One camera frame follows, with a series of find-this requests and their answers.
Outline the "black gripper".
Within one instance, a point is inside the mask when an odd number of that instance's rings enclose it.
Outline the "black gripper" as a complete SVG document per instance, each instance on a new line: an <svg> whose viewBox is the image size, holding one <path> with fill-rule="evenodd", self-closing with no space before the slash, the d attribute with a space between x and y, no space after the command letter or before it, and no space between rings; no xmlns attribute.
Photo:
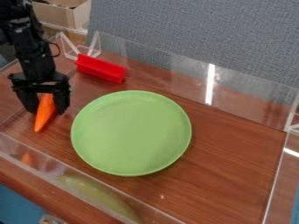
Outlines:
<svg viewBox="0 0 299 224"><path fill-rule="evenodd" d="M62 115L71 105L71 84L70 77L57 71L54 57L22 57L19 62L23 71L11 73L8 79L24 108L35 113L40 102L38 93L53 93L57 111Z"/></svg>

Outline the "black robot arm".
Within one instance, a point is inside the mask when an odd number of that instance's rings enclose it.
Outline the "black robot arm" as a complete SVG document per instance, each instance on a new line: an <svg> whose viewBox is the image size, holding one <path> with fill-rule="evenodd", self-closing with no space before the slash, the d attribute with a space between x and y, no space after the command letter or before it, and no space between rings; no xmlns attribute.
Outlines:
<svg viewBox="0 0 299 224"><path fill-rule="evenodd" d="M43 27L32 0L0 0L0 45L14 47L23 71L11 73L12 90L31 113L38 112L39 93L53 94L58 114L71 105L70 77L57 71L53 42L43 38Z"/></svg>

